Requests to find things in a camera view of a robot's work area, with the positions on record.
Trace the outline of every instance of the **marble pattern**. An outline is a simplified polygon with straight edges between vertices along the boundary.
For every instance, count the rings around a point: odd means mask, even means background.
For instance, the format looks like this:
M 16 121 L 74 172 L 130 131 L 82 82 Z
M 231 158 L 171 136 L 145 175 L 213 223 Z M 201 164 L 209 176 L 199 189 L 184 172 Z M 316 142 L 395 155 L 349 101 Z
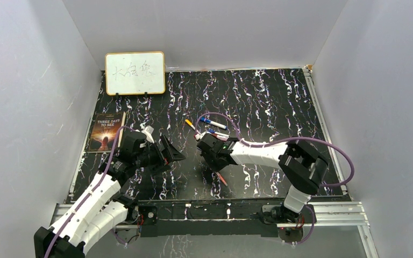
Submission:
M 195 121 L 206 112 L 226 114 L 239 126 L 241 135 L 252 141 L 270 142 L 297 135 L 324 139 L 301 69 L 166 73 L 166 92 L 149 97 L 121 96 L 115 99 L 105 93 L 103 82 L 95 113 L 121 111 L 126 111 L 127 126 L 141 129 L 151 125 L 154 135 L 165 134 L 187 157 L 162 174 L 137 170 L 122 190 L 142 200 L 286 195 L 290 183 L 282 171 L 256 165 L 224 168 L 221 174 L 229 185 L 225 187 L 200 157 L 194 131 L 184 122 L 186 118 Z M 210 118 L 226 123 L 224 118 Z M 219 130 L 200 123 L 201 131 L 207 128 Z M 325 146 L 315 144 L 315 147 L 329 156 Z M 81 195 L 105 157 L 105 154 L 83 153 L 75 188 L 70 193 L 71 201 Z M 332 166 L 324 180 L 326 183 L 338 182 Z M 324 188 L 318 195 L 342 195 L 342 191 L 340 188 Z

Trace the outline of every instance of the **robotic arm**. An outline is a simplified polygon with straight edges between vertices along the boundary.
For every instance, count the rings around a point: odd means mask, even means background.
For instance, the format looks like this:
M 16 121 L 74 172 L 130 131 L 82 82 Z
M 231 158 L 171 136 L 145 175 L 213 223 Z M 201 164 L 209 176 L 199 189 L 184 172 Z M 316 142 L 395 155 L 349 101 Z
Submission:
M 251 145 L 262 143 L 248 142 Z M 197 147 L 214 171 L 233 164 L 257 164 L 282 169 L 291 182 L 282 206 L 262 209 L 264 223 L 294 223 L 304 205 L 315 195 L 328 169 L 328 159 L 306 141 L 290 141 L 269 147 L 249 147 L 237 138 L 219 140 L 204 133 Z
M 170 169 L 170 163 L 185 159 L 165 135 L 160 137 L 160 150 L 151 136 L 152 132 L 153 129 L 147 126 L 142 132 L 133 131 L 124 137 L 122 147 L 112 157 L 107 174 L 103 175 L 106 164 L 102 164 L 79 201 L 49 229 L 40 227 L 37 230 L 34 235 L 36 257 L 85 257 L 106 232 L 121 222 L 137 218 L 132 215 L 137 200 L 115 194 L 134 176 L 136 169 L 162 172 Z M 110 198 L 111 202 L 101 211 Z M 49 250 L 57 233 L 59 236 Z

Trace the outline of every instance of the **small whiteboard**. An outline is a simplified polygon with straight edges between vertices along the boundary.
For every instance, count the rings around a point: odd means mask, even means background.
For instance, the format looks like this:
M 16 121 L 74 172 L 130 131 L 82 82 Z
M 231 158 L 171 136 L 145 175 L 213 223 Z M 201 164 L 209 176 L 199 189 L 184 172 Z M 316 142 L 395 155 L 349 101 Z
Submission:
M 163 52 L 110 53 L 105 56 L 108 95 L 165 92 Z

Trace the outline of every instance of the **whiteboard frame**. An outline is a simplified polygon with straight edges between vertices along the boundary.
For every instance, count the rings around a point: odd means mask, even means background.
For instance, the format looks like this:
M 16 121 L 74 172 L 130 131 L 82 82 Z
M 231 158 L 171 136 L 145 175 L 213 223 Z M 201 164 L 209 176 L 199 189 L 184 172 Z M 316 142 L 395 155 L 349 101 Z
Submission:
M 162 54 L 162 61 L 163 61 L 163 81 L 164 81 L 164 91 L 163 92 L 147 92 L 147 94 L 163 94 L 166 91 L 166 85 L 165 85 L 165 55 L 162 51 L 148 51 L 148 52 L 122 52 L 122 53 L 108 53 L 105 55 L 105 92 L 109 96 L 115 96 L 116 92 L 113 94 L 110 94 L 108 92 L 108 86 L 107 86 L 107 74 L 106 74 L 106 57 L 108 55 L 118 55 L 118 54 L 147 54 L 147 53 L 161 53 Z M 129 94 L 119 94 L 119 96 L 124 96 L 124 95 L 144 95 L 145 93 L 129 93 Z

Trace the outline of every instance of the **book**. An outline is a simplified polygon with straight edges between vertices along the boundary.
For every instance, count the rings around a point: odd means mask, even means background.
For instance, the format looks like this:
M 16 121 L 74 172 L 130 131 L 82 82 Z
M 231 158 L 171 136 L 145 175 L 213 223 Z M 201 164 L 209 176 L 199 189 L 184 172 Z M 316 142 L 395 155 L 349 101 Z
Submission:
M 126 112 L 98 114 L 91 135 L 89 136 L 89 153 L 110 152 L 118 129 L 124 125 Z M 119 133 L 118 145 L 121 144 L 123 130 Z

